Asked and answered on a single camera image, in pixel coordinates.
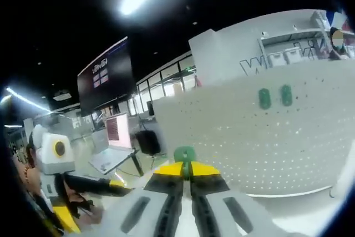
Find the black speaker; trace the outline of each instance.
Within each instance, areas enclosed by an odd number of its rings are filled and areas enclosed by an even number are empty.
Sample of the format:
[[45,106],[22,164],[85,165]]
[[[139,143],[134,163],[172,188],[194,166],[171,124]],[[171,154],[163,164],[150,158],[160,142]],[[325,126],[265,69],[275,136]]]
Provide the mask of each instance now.
[[154,113],[152,101],[148,101],[148,102],[146,103],[146,105],[148,106],[149,115],[150,115],[150,116],[154,116],[155,113]]
[[156,134],[152,130],[141,130],[135,134],[142,153],[154,155],[160,152],[160,144]]

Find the white wall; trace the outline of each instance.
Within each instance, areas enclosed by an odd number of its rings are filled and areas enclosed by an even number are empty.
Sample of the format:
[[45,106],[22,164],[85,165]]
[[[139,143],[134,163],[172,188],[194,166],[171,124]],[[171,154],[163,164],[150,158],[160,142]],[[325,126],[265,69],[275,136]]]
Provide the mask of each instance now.
[[269,36],[278,36],[294,32],[293,25],[298,30],[314,28],[311,23],[314,11],[315,9],[303,9],[268,14],[234,24],[218,32],[209,29],[190,39],[189,44],[200,82],[202,85],[215,84],[245,76],[248,72],[265,70],[265,61],[261,57],[258,44],[262,32],[267,32]]

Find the monitor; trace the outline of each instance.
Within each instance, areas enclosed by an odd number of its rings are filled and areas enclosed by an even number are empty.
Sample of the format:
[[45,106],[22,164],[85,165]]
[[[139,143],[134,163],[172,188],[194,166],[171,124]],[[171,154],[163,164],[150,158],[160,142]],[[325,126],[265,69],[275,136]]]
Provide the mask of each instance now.
[[115,99],[124,101],[136,92],[128,38],[115,43],[78,74],[80,108],[90,115]]
[[132,148],[128,128],[128,116],[126,113],[108,118],[106,120],[106,131],[109,146],[129,149]]

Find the white pegboard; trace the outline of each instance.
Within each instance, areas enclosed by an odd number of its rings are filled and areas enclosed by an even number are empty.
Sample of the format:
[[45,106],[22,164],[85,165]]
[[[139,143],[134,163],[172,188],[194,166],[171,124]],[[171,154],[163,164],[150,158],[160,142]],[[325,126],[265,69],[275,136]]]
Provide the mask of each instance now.
[[[293,103],[281,103],[280,88]],[[259,106],[258,91],[272,105]],[[154,103],[168,155],[195,148],[231,188],[253,195],[293,195],[334,185],[355,139],[355,62],[287,65],[202,87]]]

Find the black ceiling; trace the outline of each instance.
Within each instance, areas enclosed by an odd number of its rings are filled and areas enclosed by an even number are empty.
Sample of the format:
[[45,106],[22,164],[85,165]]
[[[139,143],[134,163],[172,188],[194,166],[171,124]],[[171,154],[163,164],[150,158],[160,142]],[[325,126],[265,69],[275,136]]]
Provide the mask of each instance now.
[[[124,36],[129,36],[139,80],[187,52],[188,40],[209,28],[290,9],[335,8],[331,0],[148,0],[134,15],[123,17],[120,2],[6,0],[4,85],[25,90],[34,100],[44,95],[43,101],[56,108],[63,104],[51,99],[60,89],[73,96],[66,104],[78,102],[77,74]],[[19,116],[12,106],[6,123],[28,116]]]

